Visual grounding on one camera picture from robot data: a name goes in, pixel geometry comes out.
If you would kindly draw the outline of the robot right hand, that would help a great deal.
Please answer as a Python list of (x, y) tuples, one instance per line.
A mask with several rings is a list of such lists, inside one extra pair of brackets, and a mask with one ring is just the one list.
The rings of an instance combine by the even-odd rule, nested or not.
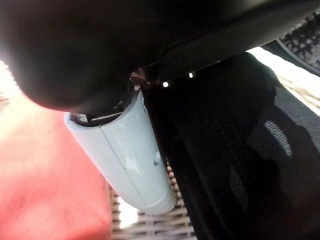
[(147, 98), (161, 84), (266, 44), (317, 0), (3, 0), (0, 54), (22, 92), (65, 124), (112, 188), (152, 215), (176, 205)]

